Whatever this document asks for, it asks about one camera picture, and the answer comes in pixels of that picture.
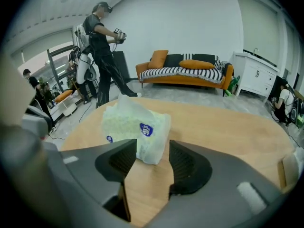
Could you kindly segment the square orange cushion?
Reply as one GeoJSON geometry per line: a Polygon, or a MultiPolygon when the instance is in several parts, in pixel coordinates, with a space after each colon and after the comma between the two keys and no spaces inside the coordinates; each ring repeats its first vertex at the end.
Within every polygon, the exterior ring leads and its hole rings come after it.
{"type": "Polygon", "coordinates": [[[162,68],[166,60],[168,50],[156,50],[154,51],[152,58],[148,64],[149,69],[159,69],[162,68]]]}

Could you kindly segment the green rimmed backpack pod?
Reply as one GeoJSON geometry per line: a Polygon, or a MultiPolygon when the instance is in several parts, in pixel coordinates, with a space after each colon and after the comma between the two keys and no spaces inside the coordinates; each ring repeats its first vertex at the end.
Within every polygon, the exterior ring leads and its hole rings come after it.
{"type": "Polygon", "coordinates": [[[298,128],[301,128],[304,125],[304,101],[294,94],[294,101],[291,106],[289,119],[298,128]]]}

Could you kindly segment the black white striped blanket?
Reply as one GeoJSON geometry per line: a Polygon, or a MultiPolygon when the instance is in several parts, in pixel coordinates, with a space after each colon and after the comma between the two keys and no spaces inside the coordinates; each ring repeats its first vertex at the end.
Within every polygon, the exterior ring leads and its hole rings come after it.
{"type": "Polygon", "coordinates": [[[145,69],[136,69],[136,72],[140,81],[166,76],[187,76],[220,84],[223,82],[224,76],[226,76],[229,64],[227,61],[219,60],[217,55],[191,53],[168,54],[164,64],[160,68],[149,68],[148,63],[146,63],[145,69]],[[214,68],[190,69],[180,66],[180,62],[187,59],[208,62],[211,63],[214,68]]]}

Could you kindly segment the oblong orange cushion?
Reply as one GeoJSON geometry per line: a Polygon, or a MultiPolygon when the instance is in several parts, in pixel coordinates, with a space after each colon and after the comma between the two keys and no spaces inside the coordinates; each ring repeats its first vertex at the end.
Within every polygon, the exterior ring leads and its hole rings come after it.
{"type": "Polygon", "coordinates": [[[213,69],[215,66],[210,62],[187,59],[183,60],[179,63],[180,67],[187,68],[187,69],[213,69]]]}

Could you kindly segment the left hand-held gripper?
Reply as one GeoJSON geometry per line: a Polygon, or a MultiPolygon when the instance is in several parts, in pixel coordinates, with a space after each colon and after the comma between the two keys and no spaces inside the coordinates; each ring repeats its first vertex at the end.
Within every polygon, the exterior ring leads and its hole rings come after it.
{"type": "Polygon", "coordinates": [[[41,139],[45,139],[52,130],[50,117],[42,110],[29,105],[22,117],[22,128],[33,132],[41,139]]]}

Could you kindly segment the orange seat cushion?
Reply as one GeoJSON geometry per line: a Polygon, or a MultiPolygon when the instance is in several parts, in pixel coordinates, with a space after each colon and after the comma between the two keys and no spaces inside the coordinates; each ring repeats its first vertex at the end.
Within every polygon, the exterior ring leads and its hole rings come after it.
{"type": "Polygon", "coordinates": [[[60,103],[61,101],[65,100],[67,97],[69,97],[70,95],[72,95],[73,91],[72,90],[66,90],[63,93],[59,94],[56,98],[55,98],[55,103],[60,103]]]}

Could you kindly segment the white round stool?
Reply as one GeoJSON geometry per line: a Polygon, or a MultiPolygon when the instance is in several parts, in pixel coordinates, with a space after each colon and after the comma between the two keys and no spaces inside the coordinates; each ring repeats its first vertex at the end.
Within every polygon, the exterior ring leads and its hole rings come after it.
{"type": "Polygon", "coordinates": [[[64,115],[65,117],[73,114],[73,112],[77,109],[77,104],[75,102],[75,99],[72,96],[68,96],[63,101],[56,104],[51,109],[51,116],[54,120],[59,118],[61,115],[64,115]]]}

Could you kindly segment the grey white backpack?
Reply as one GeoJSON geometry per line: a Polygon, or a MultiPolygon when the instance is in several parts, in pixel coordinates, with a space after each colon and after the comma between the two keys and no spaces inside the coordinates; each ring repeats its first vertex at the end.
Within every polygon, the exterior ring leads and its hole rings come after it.
{"type": "Polygon", "coordinates": [[[89,35],[86,34],[82,24],[76,27],[75,34],[79,43],[80,52],[88,55],[90,53],[89,35]]]}

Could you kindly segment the orange sofa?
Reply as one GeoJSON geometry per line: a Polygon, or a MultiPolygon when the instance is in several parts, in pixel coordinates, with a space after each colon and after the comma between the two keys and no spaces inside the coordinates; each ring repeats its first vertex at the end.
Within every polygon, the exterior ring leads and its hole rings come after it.
{"type": "MultiPolygon", "coordinates": [[[[136,69],[145,69],[146,63],[141,63],[136,65],[136,69]]],[[[187,85],[187,86],[204,86],[204,87],[211,87],[211,88],[217,88],[223,90],[223,93],[225,93],[225,90],[228,89],[229,83],[232,80],[232,77],[234,75],[234,68],[232,64],[230,63],[228,65],[226,76],[224,76],[224,80],[220,84],[215,84],[206,80],[202,80],[199,78],[193,78],[193,77],[187,77],[187,76],[166,76],[166,77],[158,77],[158,78],[150,78],[147,80],[140,81],[141,84],[144,83],[158,83],[158,84],[177,84],[177,85],[187,85]]]]}

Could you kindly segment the oval wooden table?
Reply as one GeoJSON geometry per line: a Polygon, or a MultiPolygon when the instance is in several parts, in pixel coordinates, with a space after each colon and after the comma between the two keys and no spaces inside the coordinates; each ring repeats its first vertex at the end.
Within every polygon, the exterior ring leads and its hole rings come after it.
{"type": "MultiPolygon", "coordinates": [[[[192,143],[237,156],[263,174],[280,190],[290,186],[283,180],[281,160],[294,151],[289,136],[273,120],[254,114],[136,98],[140,105],[171,116],[169,139],[192,143]]],[[[145,226],[168,201],[173,171],[169,151],[157,165],[136,160],[125,180],[131,223],[145,226]]]]}

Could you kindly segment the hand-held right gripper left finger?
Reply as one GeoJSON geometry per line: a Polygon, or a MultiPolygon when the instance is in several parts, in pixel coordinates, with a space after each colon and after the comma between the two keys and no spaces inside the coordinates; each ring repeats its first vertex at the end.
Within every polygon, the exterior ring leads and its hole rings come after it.
{"type": "Polygon", "coordinates": [[[136,160],[137,140],[129,139],[95,147],[61,152],[68,170],[80,187],[98,204],[117,198],[136,160]]]}

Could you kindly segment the white roller blind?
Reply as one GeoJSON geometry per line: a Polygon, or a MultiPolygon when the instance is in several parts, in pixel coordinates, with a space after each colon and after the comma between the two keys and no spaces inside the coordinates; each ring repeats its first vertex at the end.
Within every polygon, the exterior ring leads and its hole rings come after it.
{"type": "Polygon", "coordinates": [[[19,67],[24,62],[29,61],[34,56],[48,49],[72,41],[72,29],[68,28],[37,38],[19,48],[10,56],[15,62],[15,65],[19,67]]]}
{"type": "Polygon", "coordinates": [[[244,49],[277,64],[279,25],[277,13],[257,0],[238,0],[243,22],[244,49]]]}

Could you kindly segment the white sink cabinet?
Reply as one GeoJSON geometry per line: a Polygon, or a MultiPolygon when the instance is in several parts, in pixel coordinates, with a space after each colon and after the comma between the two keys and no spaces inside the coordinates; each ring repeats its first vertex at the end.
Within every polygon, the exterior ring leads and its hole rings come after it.
{"type": "Polygon", "coordinates": [[[264,102],[266,102],[280,70],[268,62],[244,52],[233,54],[232,65],[234,75],[240,77],[236,96],[243,90],[263,96],[264,102]]]}

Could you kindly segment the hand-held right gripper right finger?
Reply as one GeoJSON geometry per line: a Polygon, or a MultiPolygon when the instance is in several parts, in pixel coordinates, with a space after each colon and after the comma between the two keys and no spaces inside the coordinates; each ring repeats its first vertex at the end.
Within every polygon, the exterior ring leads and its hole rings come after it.
{"type": "Polygon", "coordinates": [[[170,141],[173,184],[152,228],[261,228],[286,195],[233,155],[170,141]]]}

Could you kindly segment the white plastic tissue pack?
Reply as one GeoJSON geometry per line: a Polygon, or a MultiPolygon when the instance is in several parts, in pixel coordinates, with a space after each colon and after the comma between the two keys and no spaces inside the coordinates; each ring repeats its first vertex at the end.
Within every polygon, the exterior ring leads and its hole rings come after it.
{"type": "Polygon", "coordinates": [[[101,131],[110,143],[136,139],[136,158],[157,165],[164,153],[171,129],[171,116],[151,111],[126,95],[106,107],[101,131]]]}

